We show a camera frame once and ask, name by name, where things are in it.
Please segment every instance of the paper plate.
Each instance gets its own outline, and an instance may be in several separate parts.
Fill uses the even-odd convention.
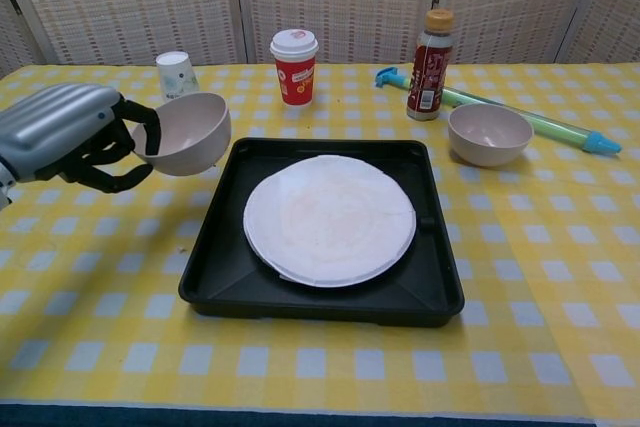
[[[336,155],[267,177],[244,210],[254,252],[286,279],[314,287],[381,274],[406,252],[415,230],[411,201],[391,177]]]

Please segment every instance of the tablecloth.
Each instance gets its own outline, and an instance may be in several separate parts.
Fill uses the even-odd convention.
[[[459,318],[417,329],[196,315],[177,284],[226,158],[113,196],[21,184],[0,215],[0,398],[639,425],[640,65],[451,66],[448,85],[624,147],[607,158],[535,138],[502,169],[458,163],[448,108],[409,119],[405,92],[374,87],[380,67],[317,66],[303,111],[282,107],[273,66],[196,72],[227,100],[234,139],[424,142],[467,298]],[[59,82],[161,104],[152,67],[30,66],[0,82],[0,107]]]

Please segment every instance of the black tray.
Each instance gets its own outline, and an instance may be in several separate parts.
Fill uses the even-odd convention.
[[[320,289],[279,277],[251,250],[242,215],[249,194],[302,159],[336,154],[391,176],[411,199],[418,228],[405,255],[362,284]],[[237,141],[180,280],[180,297],[204,315],[292,317],[437,327],[460,312],[462,287],[427,149],[414,141]]]

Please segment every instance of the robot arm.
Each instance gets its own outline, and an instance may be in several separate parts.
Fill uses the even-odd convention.
[[[59,84],[0,112],[0,210],[18,182],[60,175],[105,193],[128,190],[152,171],[148,164],[122,176],[96,165],[117,162],[135,148],[124,120],[142,123],[147,155],[160,147],[155,110],[126,100],[115,89],[95,84]]]

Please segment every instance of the bottle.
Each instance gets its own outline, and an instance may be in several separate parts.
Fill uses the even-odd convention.
[[[426,30],[418,37],[413,61],[407,115],[416,120],[438,117],[444,75],[451,57],[453,12],[433,9],[427,12]]]

